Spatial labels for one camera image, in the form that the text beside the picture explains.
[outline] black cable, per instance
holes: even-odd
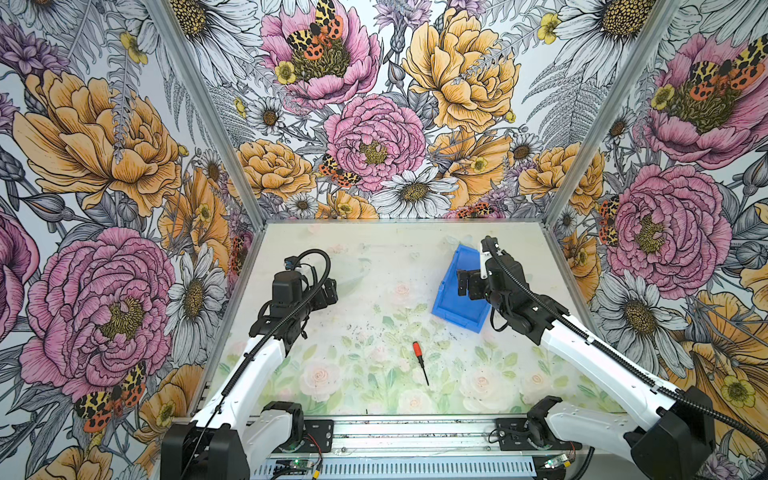
[[[505,322],[504,325],[501,328],[496,328],[496,326],[493,324],[493,314],[496,313],[495,308],[491,308],[491,328],[496,330],[497,332],[501,332],[503,329],[507,328],[509,326],[509,323]]]
[[[513,282],[515,282],[515,284],[520,288],[520,290],[522,290],[525,293],[525,295],[527,295],[531,300],[536,302],[541,308],[549,312],[554,318],[556,318],[558,321],[560,321],[560,323],[565,325],[570,331],[572,331],[576,335],[579,335],[583,339],[589,338],[590,336],[589,333],[578,328],[576,325],[570,322],[567,318],[565,318],[564,315],[554,311],[549,305],[542,302],[541,299],[538,298],[538,295],[536,295],[529,288],[527,288],[522,281],[515,278],[515,276],[512,275],[512,272],[509,271],[509,268],[507,268],[507,266],[500,261],[500,259],[498,258],[498,254],[493,250],[493,248],[491,248],[489,253],[491,254],[491,257],[493,257],[493,260],[496,261],[496,264],[499,265],[499,267],[501,267],[502,271],[506,273],[506,275]],[[590,343],[590,345],[592,345],[593,347],[596,347],[602,353],[609,356],[612,360],[619,363],[627,371],[629,371],[632,375],[636,376],[641,382],[645,383],[646,385],[654,386],[656,384],[656,382],[654,382],[653,379],[649,377],[649,375],[645,374],[644,372],[641,372],[637,367],[630,364],[624,357],[622,357],[621,355],[618,355],[614,350],[612,350],[607,345],[602,343],[602,341],[600,341],[599,339],[595,339],[592,343]],[[732,419],[729,416],[723,415],[720,412],[716,412],[715,410],[712,410],[709,407],[693,402],[687,397],[682,396],[680,393],[669,390],[666,387],[660,387],[658,389],[658,392],[660,392],[662,395],[665,395],[671,398],[672,400],[675,400],[676,402],[683,403],[688,408],[696,410],[699,413],[709,416],[717,420],[718,422],[724,423],[725,425],[728,425],[729,427],[737,430],[738,432],[743,433],[746,437],[748,437],[750,440],[755,442],[755,444],[758,447],[760,447],[760,449],[763,451],[766,457],[768,457],[768,442],[766,442],[762,436],[760,436],[757,432],[752,430],[749,426],[744,425],[742,422]],[[768,464],[766,464],[765,468],[761,473],[755,475],[750,480],[767,480],[767,479],[768,479]]]
[[[589,462],[592,461],[593,455],[594,455],[594,447],[590,447],[589,451],[587,452],[586,458],[584,458],[584,461],[581,463],[581,466],[578,468],[578,472],[576,472],[576,475],[571,477],[571,480],[581,480],[581,477],[583,477],[584,474],[587,473],[587,468],[589,468]]]
[[[245,373],[246,368],[248,368],[248,365],[253,361],[253,359],[256,358],[256,354],[261,350],[261,348],[266,345],[266,343],[269,341],[272,336],[274,336],[275,332],[285,324],[292,316],[296,315],[299,310],[304,308],[307,303],[309,303],[312,298],[317,295],[317,293],[320,291],[320,289],[323,287],[323,284],[328,279],[328,276],[331,273],[331,258],[328,257],[328,253],[325,253],[324,251],[317,249],[317,248],[310,248],[309,250],[306,250],[305,252],[301,253],[297,258],[296,262],[300,262],[301,259],[306,257],[307,255],[311,255],[312,253],[317,253],[319,255],[322,255],[323,258],[326,261],[326,271],[323,272],[323,276],[321,277],[320,283],[315,283],[312,285],[312,289],[307,293],[307,295],[301,299],[300,302],[297,303],[295,307],[293,307],[283,318],[281,318],[278,322],[275,322],[275,325],[270,329],[269,332],[266,333],[264,337],[262,337],[261,340],[250,350],[250,352],[245,354],[245,360],[240,364],[239,367],[237,367],[237,370],[235,370],[235,373],[232,375],[232,378],[229,382],[224,386],[224,388],[221,390],[221,400],[219,401],[219,404],[214,408],[214,412],[210,414],[210,418],[206,422],[205,426],[203,427],[203,431],[200,433],[200,437],[197,439],[197,443],[194,446],[194,449],[192,450],[192,455],[190,455],[190,459],[187,461],[187,464],[184,466],[184,470],[181,471],[181,475],[179,476],[180,480],[184,480],[184,474],[187,473],[187,470],[189,469],[190,465],[192,464],[192,460],[194,460],[195,453],[197,452],[197,449],[200,447],[200,442],[203,440],[203,436],[205,434],[205,431],[208,429],[208,426],[210,423],[214,420],[214,416],[216,416],[217,413],[221,412],[221,406],[224,404],[224,399],[232,392],[232,389],[235,387],[235,384],[237,383],[237,380],[240,379],[241,376],[243,376],[243,373]],[[261,310],[259,311],[259,317],[261,317],[264,312],[266,312],[266,307],[271,303],[271,301],[264,303],[264,305],[261,306]]]

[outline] purple flower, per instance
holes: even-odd
[[[17,111],[8,94],[0,94],[0,134],[13,135],[13,114]]]
[[[341,104],[376,84],[381,48],[376,34],[368,36],[354,8],[349,13],[334,1],[336,15],[343,22],[343,33],[333,41],[331,52],[317,60],[306,60],[294,54],[286,37],[295,31],[308,30],[315,21],[315,7],[309,14],[296,11],[288,16],[267,15],[261,21],[262,49],[267,52],[264,66],[274,69],[278,81],[285,85],[300,108],[319,109],[328,104]]]
[[[349,102],[341,115],[325,123],[328,154],[339,166],[361,177],[360,190],[376,192],[382,182],[424,161],[422,121],[410,108],[372,94]]]
[[[54,253],[29,290],[22,378],[78,399],[120,383],[139,362],[156,372],[170,351],[166,305],[174,268],[160,247],[128,228]]]
[[[722,206],[714,179],[691,165],[641,168],[619,196],[611,267],[656,284],[663,298],[692,295],[728,254],[731,230]]]
[[[422,23],[429,23],[431,0],[379,0],[373,7],[379,12],[375,17],[380,28],[405,22],[412,30]]]
[[[27,230],[0,212],[0,341],[13,329],[24,305],[24,283],[38,269],[40,254]]]
[[[710,455],[702,468],[703,473],[711,475],[716,480],[739,480],[739,467],[722,453]]]
[[[488,0],[448,0],[448,8],[455,8],[457,12],[466,10],[470,17],[479,17],[485,14],[485,4]]]
[[[51,70],[56,75],[68,70],[69,60],[59,53],[58,46],[49,45],[34,32],[28,35],[15,24],[0,21],[0,63],[16,70],[22,77],[42,76]]]

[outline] white daisy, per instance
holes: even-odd
[[[128,32],[139,49],[157,53],[163,76],[170,76],[170,58],[160,33],[150,18],[147,3],[156,0],[117,0]],[[190,43],[197,67],[211,84],[244,80],[243,63],[253,63],[247,49],[258,45],[258,3],[251,0],[170,0],[184,36]]]
[[[293,17],[296,7],[304,13],[310,13],[311,6],[310,0],[261,0],[261,10],[265,15],[278,12],[282,7],[288,16]]]
[[[165,334],[173,332],[170,356],[174,365],[203,364],[208,358],[207,349],[214,346],[227,278],[218,262],[211,268],[213,262],[214,249],[206,243],[200,248],[197,265],[193,266],[191,255],[185,253],[181,257],[181,283],[174,283],[168,290]]]
[[[418,176],[410,170],[383,181],[384,190],[371,197],[379,215],[389,218],[434,218],[451,207],[453,195],[442,195],[458,189],[456,177],[435,179],[437,166],[426,168]]]
[[[509,147],[510,156],[515,160],[514,163],[524,163],[533,160],[533,157],[540,154],[544,149],[544,142],[539,140],[535,134],[518,135],[512,141]]]
[[[717,43],[730,37],[733,47],[758,39],[768,33],[768,2],[763,0],[706,0],[700,6],[709,14],[701,24],[701,33],[717,32]]]
[[[605,339],[615,344],[616,350],[649,372],[667,378],[660,367],[657,353],[667,367],[680,378],[694,361],[670,335],[671,330],[682,330],[688,322],[673,310],[660,308],[659,289],[646,284],[645,279],[606,273],[595,292],[593,308],[597,307],[600,328]]]
[[[275,134],[286,126],[279,98],[259,98],[248,106],[248,124],[262,134]]]
[[[610,147],[611,145],[618,146],[621,140],[627,136],[627,132],[635,121],[637,115],[627,106],[621,109],[621,113],[611,127],[608,128],[608,132],[605,134],[605,144]]]
[[[597,75],[598,87],[610,84],[627,60],[656,0],[567,0],[554,29],[566,40],[554,60],[570,62],[567,76],[584,68],[584,79]]]
[[[71,35],[77,31],[78,19],[82,16],[76,1],[8,0],[7,3],[11,13],[21,17],[28,27],[53,35]]]
[[[304,219],[314,218],[318,209],[317,200],[309,194],[293,195],[285,201],[285,206],[293,216]]]
[[[565,204],[563,210],[558,215],[558,219],[554,222],[554,234],[557,238],[563,239],[570,237],[576,231],[576,224],[578,223],[578,214],[576,210],[569,204]]]

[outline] floral wallpaper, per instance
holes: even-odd
[[[0,2],[0,462],[13,478],[147,478],[253,241],[164,50],[139,47],[157,43],[139,6]]]
[[[654,3],[170,2],[273,219],[542,217]]]
[[[577,191],[552,227],[607,341],[768,435],[765,14],[681,3],[604,133],[596,204]],[[751,441],[715,427],[702,475],[762,471]]]

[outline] ventilated metal panel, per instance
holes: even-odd
[[[276,460],[267,460],[253,480],[272,478]],[[365,478],[510,478],[535,477],[533,460],[528,456],[439,457],[439,458],[327,458],[320,472],[322,480]],[[284,478],[310,478],[310,474],[284,475]]]

